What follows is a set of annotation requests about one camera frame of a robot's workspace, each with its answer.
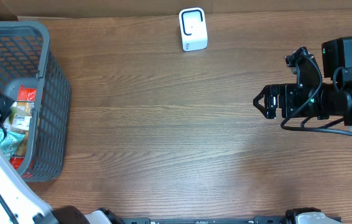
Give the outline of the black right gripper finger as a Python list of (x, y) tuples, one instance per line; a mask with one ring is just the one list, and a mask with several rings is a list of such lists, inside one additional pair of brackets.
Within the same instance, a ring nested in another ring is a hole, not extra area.
[(276, 119), (277, 99), (265, 98), (264, 104), (260, 104), (259, 99), (253, 100), (253, 105), (264, 115), (266, 119)]
[(258, 102), (260, 99), (277, 95), (277, 85), (266, 85), (261, 92), (253, 99), (253, 102)]

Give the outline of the green snack packet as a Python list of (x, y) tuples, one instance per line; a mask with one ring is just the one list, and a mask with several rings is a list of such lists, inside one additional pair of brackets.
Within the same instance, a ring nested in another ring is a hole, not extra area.
[(17, 101), (11, 106), (11, 114), (6, 118), (4, 127), (7, 131), (26, 133), (32, 118), (33, 101)]

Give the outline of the orange spaghetti packet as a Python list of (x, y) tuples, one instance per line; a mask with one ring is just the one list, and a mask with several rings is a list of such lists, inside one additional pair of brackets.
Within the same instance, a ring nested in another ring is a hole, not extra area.
[(32, 118), (32, 110), (34, 109), (36, 92), (35, 88), (26, 88), (24, 85), (21, 85), (18, 90), (17, 100), (12, 105), (11, 131), (23, 136), (23, 140), (17, 147), (16, 152), (10, 158), (10, 163), (15, 169), (20, 167), (25, 158), (29, 125)]

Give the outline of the teal snack packet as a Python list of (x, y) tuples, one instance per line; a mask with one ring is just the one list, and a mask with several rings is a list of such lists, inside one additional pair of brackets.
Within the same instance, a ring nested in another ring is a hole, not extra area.
[(0, 149), (7, 160), (16, 153), (19, 146), (22, 144), (25, 135), (13, 131), (7, 131), (6, 136), (2, 129), (0, 129)]

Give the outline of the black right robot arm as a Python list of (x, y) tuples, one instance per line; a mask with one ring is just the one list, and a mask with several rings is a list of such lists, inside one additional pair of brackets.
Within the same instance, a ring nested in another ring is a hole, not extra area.
[(306, 47), (285, 56), (297, 81), (266, 85), (253, 105), (267, 119), (280, 109), (284, 130), (352, 138), (352, 36), (322, 43), (322, 60), (319, 67)]

